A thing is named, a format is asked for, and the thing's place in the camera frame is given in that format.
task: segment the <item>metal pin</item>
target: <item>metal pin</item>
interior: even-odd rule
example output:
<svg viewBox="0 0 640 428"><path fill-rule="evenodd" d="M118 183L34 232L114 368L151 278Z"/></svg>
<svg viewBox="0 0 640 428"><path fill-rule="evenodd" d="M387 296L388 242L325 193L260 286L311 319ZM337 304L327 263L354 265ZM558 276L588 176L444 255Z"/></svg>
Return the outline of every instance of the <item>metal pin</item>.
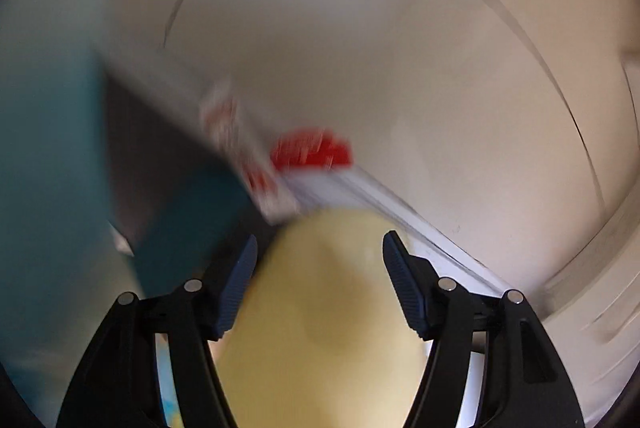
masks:
<svg viewBox="0 0 640 428"><path fill-rule="evenodd" d="M522 294L520 291L518 291L516 289L511 289L507 293L507 298L509 299L509 301L511 301L513 303L522 303L522 302L524 302L524 294Z"/></svg>
<svg viewBox="0 0 640 428"><path fill-rule="evenodd" d="M457 285L453 278L443 277L438 280L438 287L443 291L453 291Z"/></svg>
<svg viewBox="0 0 640 428"><path fill-rule="evenodd" d="M184 283L184 290L189 293L195 293L200 289L202 289L202 280L198 280L197 278L192 278Z"/></svg>
<svg viewBox="0 0 640 428"><path fill-rule="evenodd" d="M118 303L120 305L129 305L131 302L133 302L134 298L135 295L127 291L126 293L122 293L120 296L118 296Z"/></svg>

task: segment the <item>yellow rounded object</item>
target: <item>yellow rounded object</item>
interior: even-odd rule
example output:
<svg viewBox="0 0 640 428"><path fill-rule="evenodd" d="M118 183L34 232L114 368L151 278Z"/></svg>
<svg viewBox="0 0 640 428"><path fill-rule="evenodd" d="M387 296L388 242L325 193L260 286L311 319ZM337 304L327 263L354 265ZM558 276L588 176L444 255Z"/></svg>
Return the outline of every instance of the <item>yellow rounded object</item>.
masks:
<svg viewBox="0 0 640 428"><path fill-rule="evenodd" d="M426 356L382 261L392 229L331 210L282 232L216 362L239 427L402 427Z"/></svg>

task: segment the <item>ribbed rubber pad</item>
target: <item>ribbed rubber pad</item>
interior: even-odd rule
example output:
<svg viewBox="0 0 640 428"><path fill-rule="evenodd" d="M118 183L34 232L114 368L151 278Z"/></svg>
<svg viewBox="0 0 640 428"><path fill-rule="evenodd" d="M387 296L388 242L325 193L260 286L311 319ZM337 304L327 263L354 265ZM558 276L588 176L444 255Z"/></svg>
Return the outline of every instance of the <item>ribbed rubber pad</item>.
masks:
<svg viewBox="0 0 640 428"><path fill-rule="evenodd" d="M220 293L218 321L216 323L216 330L219 336L222 336L224 332L233 327L236 321L244 291L254 272L257 256L258 244L255 237L251 235L244 245L236 265L231 270L225 288Z"/></svg>
<svg viewBox="0 0 640 428"><path fill-rule="evenodd" d="M402 256L406 251L395 231L387 233L382 241L382 258L386 271L396 290L400 307L409 326L424 337L428 330L424 296Z"/></svg>

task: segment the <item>silver screw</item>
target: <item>silver screw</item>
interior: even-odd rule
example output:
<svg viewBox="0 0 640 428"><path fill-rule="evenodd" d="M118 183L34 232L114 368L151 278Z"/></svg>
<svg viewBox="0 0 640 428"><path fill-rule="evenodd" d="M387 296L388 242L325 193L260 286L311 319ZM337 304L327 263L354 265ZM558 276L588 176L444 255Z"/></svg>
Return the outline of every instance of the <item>silver screw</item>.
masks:
<svg viewBox="0 0 640 428"><path fill-rule="evenodd" d="M133 302L134 298L135 295L127 291L126 293L122 293L120 296L118 296L118 303L120 305L129 305L131 302Z"/></svg>
<svg viewBox="0 0 640 428"><path fill-rule="evenodd" d="M458 284L453 278L443 277L438 280L438 287L444 291L453 291Z"/></svg>
<svg viewBox="0 0 640 428"><path fill-rule="evenodd" d="M515 289L511 289L507 293L507 298L509 299L509 301L511 301L513 303L522 303L522 302L524 302L524 294L522 294L520 291L517 291Z"/></svg>
<svg viewBox="0 0 640 428"><path fill-rule="evenodd" d="M198 280L197 278L192 278L184 283L184 290L189 293L195 293L200 289L202 289L202 280Z"/></svg>

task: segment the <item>dark teal object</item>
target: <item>dark teal object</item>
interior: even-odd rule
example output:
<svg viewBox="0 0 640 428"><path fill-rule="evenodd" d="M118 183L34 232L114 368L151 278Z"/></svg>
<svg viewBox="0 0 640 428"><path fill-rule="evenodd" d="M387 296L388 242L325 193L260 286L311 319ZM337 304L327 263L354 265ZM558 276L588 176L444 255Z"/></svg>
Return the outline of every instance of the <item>dark teal object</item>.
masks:
<svg viewBox="0 0 640 428"><path fill-rule="evenodd" d="M134 250L133 262L145 296L171 293L206 268L249 204L244 187L224 167L191 177Z"/></svg>

